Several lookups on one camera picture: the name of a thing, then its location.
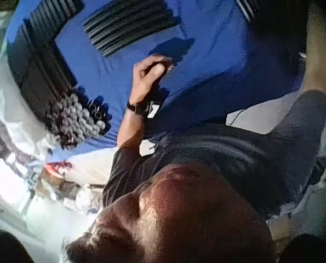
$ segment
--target person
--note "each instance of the person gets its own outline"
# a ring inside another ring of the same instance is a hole
[[[141,104],[169,65],[161,55],[135,65],[104,209],[64,247],[68,260],[276,262],[265,220],[300,200],[325,126],[324,13],[311,4],[301,95],[266,135],[203,123],[168,135],[141,157]]]

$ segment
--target fingers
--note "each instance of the fingers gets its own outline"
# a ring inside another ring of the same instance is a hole
[[[140,71],[144,71],[150,66],[152,66],[153,63],[162,61],[171,61],[171,58],[159,54],[150,55],[149,57],[143,59],[143,61],[135,64],[134,71],[136,71],[137,73]]]
[[[144,82],[147,86],[152,86],[153,83],[159,79],[165,72],[163,64],[156,64],[144,78]]]

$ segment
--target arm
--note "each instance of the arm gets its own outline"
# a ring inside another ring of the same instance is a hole
[[[129,103],[131,105],[144,101],[155,81],[165,73],[163,63],[167,61],[171,61],[171,59],[155,54],[135,64],[133,70],[133,86],[129,97]],[[144,119],[144,116],[137,115],[135,112],[126,109],[117,138],[119,148],[127,148],[137,153],[139,152],[139,147],[145,132]]]
[[[309,8],[307,61],[301,93],[317,90],[326,96],[326,17],[316,4]]]

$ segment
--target shirt sleeve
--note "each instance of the shirt sleeve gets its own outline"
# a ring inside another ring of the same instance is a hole
[[[108,184],[103,190],[104,206],[113,203],[128,192],[129,179],[140,159],[141,156],[138,152],[126,148],[120,148],[115,153],[111,175]]]
[[[326,123],[326,96],[319,91],[302,94],[289,113],[266,135],[274,162],[293,202],[298,202],[310,179]]]

